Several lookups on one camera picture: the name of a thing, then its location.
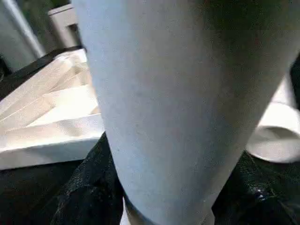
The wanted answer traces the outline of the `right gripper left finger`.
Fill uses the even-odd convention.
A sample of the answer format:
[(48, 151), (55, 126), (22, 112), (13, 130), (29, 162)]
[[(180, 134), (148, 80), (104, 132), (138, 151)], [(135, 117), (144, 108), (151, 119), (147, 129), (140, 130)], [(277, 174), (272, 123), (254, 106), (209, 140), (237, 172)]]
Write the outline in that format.
[(120, 184), (105, 133), (57, 196), (52, 225), (118, 225), (123, 214)]

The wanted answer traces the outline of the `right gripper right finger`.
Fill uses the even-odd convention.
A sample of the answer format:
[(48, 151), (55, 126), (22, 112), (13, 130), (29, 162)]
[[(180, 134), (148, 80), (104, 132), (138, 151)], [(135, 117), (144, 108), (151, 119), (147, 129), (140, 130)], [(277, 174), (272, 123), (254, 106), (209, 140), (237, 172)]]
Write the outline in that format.
[(217, 225), (298, 225), (300, 164), (244, 152), (213, 207)]

